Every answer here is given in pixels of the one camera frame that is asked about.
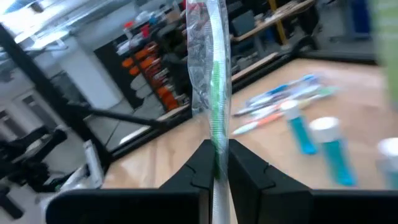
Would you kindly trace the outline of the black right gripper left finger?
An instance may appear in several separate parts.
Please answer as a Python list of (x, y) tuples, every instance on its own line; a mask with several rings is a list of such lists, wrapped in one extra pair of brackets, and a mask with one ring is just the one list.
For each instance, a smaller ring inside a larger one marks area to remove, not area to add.
[(157, 189), (76, 189), (52, 199), (47, 224), (210, 224), (215, 149), (204, 140)]

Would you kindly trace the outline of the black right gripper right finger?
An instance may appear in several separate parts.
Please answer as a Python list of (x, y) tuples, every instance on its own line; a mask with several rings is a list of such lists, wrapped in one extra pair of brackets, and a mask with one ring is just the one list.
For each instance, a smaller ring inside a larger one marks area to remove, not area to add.
[(228, 178), (239, 224), (398, 224), (398, 190), (312, 189), (235, 139)]

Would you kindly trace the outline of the small blue mouthwash bottle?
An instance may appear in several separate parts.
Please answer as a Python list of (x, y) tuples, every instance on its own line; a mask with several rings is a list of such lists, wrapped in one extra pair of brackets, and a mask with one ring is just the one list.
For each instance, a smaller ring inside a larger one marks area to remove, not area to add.
[(299, 102), (297, 100), (287, 100), (280, 104), (280, 110), (301, 152), (303, 154), (316, 154), (317, 147), (310, 136)]
[(377, 145), (380, 167), (392, 189), (398, 190), (398, 138), (381, 140)]
[(351, 186), (356, 183), (346, 155), (340, 121), (336, 117), (321, 117), (309, 123), (309, 128), (320, 146), (335, 182)]

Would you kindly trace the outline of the blue white toothbrush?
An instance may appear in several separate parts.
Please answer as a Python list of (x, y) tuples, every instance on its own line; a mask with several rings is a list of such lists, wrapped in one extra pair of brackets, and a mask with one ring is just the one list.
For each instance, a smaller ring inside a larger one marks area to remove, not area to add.
[(275, 95), (276, 93), (280, 93), (282, 91), (288, 90), (289, 88), (293, 88), (294, 86), (297, 86), (299, 84), (302, 84), (302, 83), (308, 84), (308, 83), (314, 83), (317, 81), (318, 81), (318, 75), (315, 75), (315, 74), (304, 75), (302, 78), (300, 78), (298, 80), (293, 80), (293, 81), (287, 82), (283, 85), (279, 85), (278, 87), (276, 87), (274, 89), (271, 89), (269, 91), (266, 91), (264, 93), (261, 93), (259, 95), (256, 95), (256, 96), (248, 99), (246, 101), (246, 105), (247, 106), (252, 105), (255, 101), (258, 101), (266, 96)]

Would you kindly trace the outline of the green toothbrushes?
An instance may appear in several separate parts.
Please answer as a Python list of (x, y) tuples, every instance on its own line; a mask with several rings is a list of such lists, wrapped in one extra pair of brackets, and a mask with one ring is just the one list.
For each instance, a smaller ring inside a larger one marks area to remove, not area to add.
[(228, 182), (231, 47), (226, 0), (186, 0), (192, 112), (205, 113), (214, 149), (212, 224), (231, 224)]

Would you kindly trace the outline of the green orange toothbrush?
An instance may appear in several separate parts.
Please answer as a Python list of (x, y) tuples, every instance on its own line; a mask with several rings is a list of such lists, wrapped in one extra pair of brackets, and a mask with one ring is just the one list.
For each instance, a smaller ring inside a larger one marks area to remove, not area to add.
[[(291, 100), (297, 100), (300, 106), (309, 105), (311, 102), (320, 100), (322, 98), (329, 97), (336, 92), (337, 88), (333, 86), (322, 86), (317, 92), (312, 93), (311, 95), (305, 95), (300, 98), (295, 98)], [(242, 116), (252, 116), (254, 119), (265, 118), (266, 116), (276, 113), (280, 111), (280, 104), (287, 100), (283, 100), (279, 103), (275, 103), (270, 106), (266, 106), (264, 108), (254, 108), (254, 109), (241, 109), (235, 114), (233, 117), (242, 117)]]

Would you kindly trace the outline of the wooden desk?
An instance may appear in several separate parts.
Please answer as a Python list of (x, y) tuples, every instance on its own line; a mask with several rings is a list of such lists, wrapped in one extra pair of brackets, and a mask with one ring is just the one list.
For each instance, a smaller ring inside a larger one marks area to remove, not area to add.
[(278, 8), (276, 12), (274, 12), (271, 16), (266, 17), (262, 22), (259, 22), (257, 25), (255, 25), (255, 28), (251, 29), (250, 31), (237, 37), (230, 35), (229, 38), (233, 42), (241, 42), (249, 37), (256, 35), (260, 31), (268, 27), (277, 26), (279, 38), (281, 39), (283, 44), (286, 44), (287, 38), (284, 34), (284, 31), (282, 30), (282, 20), (306, 11), (314, 3), (315, 0), (304, 0), (302, 2), (291, 1), (287, 4), (287, 6), (282, 6)]

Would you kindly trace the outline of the white frame bracket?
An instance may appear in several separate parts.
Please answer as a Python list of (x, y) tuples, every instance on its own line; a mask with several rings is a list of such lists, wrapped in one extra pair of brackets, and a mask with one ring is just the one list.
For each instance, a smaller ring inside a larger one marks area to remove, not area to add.
[(91, 184), (94, 188), (100, 188), (104, 182), (104, 171), (101, 166), (96, 147), (91, 140), (84, 142), (83, 147), (85, 150), (88, 170), (90, 172)]

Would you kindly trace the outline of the black aluminium table frame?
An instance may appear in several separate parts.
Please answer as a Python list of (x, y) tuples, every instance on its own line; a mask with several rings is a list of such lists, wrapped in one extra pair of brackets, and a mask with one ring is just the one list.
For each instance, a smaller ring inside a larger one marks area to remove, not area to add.
[[(343, 63), (357, 63), (363, 65), (379, 65), (374, 54), (356, 54), (343, 52), (330, 52), (325, 50), (308, 50), (300, 52), (299, 49), (306, 45), (314, 45), (313, 40), (306, 36), (300, 39), (295, 47), (284, 54), (277, 54), (267, 59), (264, 65), (256, 66), (254, 69), (244, 72), (242, 75), (234, 75), (232, 81), (232, 92), (236, 93), (248, 85), (256, 82), (258, 79), (268, 75), (285, 64), (295, 59), (313, 59), (325, 60), (332, 62)], [(66, 99), (61, 96), (60, 92), (54, 87), (52, 82), (45, 76), (45, 73), (32, 60), (31, 56), (24, 52), (24, 50), (17, 44), (13, 36), (7, 29), (0, 24), (0, 46), (7, 52), (9, 58), (22, 69), (25, 75), (34, 83), (37, 91), (48, 102), (50, 107), (56, 111), (66, 124), (76, 132), (79, 137), (87, 141), (92, 139), (99, 149), (99, 157), (104, 161), (111, 159), (119, 159), (127, 153), (135, 150), (139, 146), (153, 140), (168, 130), (178, 126), (192, 117), (192, 113), (187, 109), (182, 110), (182, 114), (175, 119), (168, 119), (166, 121), (155, 121), (153, 119), (144, 119), (126, 115), (121, 113), (114, 113), (107, 110), (89, 109), (84, 106), (69, 104)], [(100, 140), (93, 134), (89, 127), (83, 121), (82, 112), (92, 112), (93, 114), (106, 118), (113, 118), (130, 123), (148, 125), (154, 130), (150, 130), (148, 134), (139, 137), (135, 140), (128, 140), (127, 143), (113, 149), (111, 152), (106, 150), (106, 147), (100, 143)]]

